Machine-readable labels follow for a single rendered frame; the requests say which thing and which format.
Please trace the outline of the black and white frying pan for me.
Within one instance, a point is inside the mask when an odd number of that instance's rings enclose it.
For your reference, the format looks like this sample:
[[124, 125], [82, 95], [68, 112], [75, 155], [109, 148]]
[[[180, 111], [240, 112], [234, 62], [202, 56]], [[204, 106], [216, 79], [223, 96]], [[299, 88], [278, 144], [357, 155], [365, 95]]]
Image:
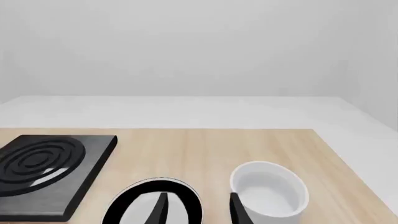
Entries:
[[185, 182], [153, 177], [131, 184], [112, 199], [101, 224], [144, 224], [159, 195], [168, 194], [166, 224], [202, 224], [203, 207], [197, 192]]

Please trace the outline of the white round bowl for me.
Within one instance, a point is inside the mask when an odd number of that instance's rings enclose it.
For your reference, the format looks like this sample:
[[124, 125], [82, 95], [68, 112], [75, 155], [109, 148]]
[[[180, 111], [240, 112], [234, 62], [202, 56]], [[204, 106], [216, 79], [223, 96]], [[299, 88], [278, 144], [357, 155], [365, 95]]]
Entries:
[[310, 201], [305, 182], [273, 162], [240, 164], [232, 171], [229, 185], [251, 218], [293, 223], [300, 219]]

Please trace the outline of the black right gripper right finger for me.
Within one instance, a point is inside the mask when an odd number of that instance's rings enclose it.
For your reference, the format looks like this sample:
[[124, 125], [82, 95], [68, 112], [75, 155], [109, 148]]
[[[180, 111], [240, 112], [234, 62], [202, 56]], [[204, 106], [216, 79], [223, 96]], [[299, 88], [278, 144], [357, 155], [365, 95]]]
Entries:
[[232, 224], [253, 224], [239, 199], [239, 195], [235, 192], [230, 194], [229, 210]]

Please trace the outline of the flat black stove plate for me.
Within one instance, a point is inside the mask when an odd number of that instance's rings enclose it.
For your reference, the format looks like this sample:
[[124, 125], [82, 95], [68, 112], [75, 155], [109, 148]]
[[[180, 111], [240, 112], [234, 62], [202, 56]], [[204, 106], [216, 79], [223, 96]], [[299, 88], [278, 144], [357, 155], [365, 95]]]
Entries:
[[0, 148], [0, 222], [67, 222], [118, 143], [115, 135], [24, 134]]

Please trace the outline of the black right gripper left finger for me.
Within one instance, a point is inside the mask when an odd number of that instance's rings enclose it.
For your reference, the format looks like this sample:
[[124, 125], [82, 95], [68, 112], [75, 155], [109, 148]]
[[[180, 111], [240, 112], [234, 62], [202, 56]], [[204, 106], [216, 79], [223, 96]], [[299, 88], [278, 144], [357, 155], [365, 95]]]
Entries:
[[169, 210], [168, 194], [162, 192], [144, 224], [166, 224]]

